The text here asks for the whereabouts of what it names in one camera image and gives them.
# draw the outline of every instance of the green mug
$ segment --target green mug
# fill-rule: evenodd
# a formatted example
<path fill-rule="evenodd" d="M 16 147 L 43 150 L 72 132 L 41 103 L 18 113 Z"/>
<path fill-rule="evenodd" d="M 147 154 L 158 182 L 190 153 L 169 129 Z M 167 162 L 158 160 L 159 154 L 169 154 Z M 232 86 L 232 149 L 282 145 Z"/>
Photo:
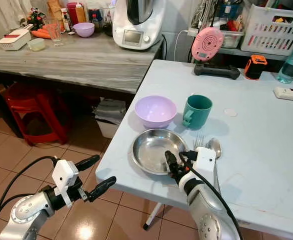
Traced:
<path fill-rule="evenodd" d="M 212 101 L 206 96 L 192 95 L 187 98 L 182 124 L 190 129 L 200 129 L 206 123 Z"/>

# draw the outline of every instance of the appliance display screen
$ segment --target appliance display screen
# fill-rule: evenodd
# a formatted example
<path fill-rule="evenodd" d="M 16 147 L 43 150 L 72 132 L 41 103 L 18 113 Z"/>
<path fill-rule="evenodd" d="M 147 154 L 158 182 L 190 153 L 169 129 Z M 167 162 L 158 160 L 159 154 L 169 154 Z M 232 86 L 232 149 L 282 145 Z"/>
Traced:
<path fill-rule="evenodd" d="M 135 31 L 125 31 L 124 41 L 138 44 L 140 42 L 141 33 Z"/>

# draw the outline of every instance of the table surface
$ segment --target table surface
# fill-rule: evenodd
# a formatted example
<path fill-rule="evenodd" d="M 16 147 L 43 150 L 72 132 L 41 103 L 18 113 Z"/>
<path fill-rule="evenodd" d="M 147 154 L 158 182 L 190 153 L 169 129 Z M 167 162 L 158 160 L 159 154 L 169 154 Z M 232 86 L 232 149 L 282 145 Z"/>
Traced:
<path fill-rule="evenodd" d="M 221 193 L 244 227 L 293 238 L 293 101 L 277 99 L 278 82 L 263 72 L 259 81 L 195 76 L 194 64 L 153 61 L 121 125 L 96 170 L 99 181 L 116 176 L 116 189 L 187 209 L 186 195 L 168 175 L 152 175 L 137 167 L 132 143 L 145 127 L 134 113 L 135 103 L 148 95 L 170 98 L 178 114 L 168 126 L 190 149 L 197 134 L 218 138 L 217 161 Z M 182 112 L 192 93 L 213 102 L 201 130 L 182 126 Z M 227 108 L 236 117 L 224 113 Z"/>
<path fill-rule="evenodd" d="M 82 38 L 62 35 L 63 46 L 31 51 L 27 45 L 18 51 L 4 51 L 0 46 L 0 72 L 55 80 L 82 86 L 135 94 L 162 39 L 144 51 L 119 47 L 104 33 Z"/>

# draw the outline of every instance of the drinking glass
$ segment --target drinking glass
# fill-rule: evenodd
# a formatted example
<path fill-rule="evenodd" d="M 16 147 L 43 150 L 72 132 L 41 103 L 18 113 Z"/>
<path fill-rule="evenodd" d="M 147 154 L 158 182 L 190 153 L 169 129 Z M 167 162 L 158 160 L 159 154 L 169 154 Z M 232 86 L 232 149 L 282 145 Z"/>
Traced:
<path fill-rule="evenodd" d="M 44 24 L 47 26 L 47 31 L 50 34 L 54 46 L 63 45 L 61 38 L 61 27 L 58 19 L 45 19 Z"/>

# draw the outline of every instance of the white table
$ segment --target white table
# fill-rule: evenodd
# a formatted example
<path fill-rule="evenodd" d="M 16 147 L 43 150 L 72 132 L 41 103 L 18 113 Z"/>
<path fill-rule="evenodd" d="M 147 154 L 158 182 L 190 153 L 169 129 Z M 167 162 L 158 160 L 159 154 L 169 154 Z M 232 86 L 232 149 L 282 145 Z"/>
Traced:
<path fill-rule="evenodd" d="M 131 145 L 146 130 L 134 113 L 148 95 L 173 100 L 178 114 L 168 129 L 190 149 L 199 131 L 182 126 L 182 112 L 192 93 L 205 95 L 213 108 L 200 134 L 218 138 L 221 193 L 243 227 L 293 238 L 293 101 L 277 99 L 282 84 L 269 72 L 259 81 L 195 76 L 194 64 L 153 61 L 121 125 L 96 170 L 99 181 L 116 176 L 114 187 L 142 198 L 187 209 L 186 195 L 169 176 L 143 172 L 130 159 Z M 227 108 L 236 117 L 225 114 Z"/>

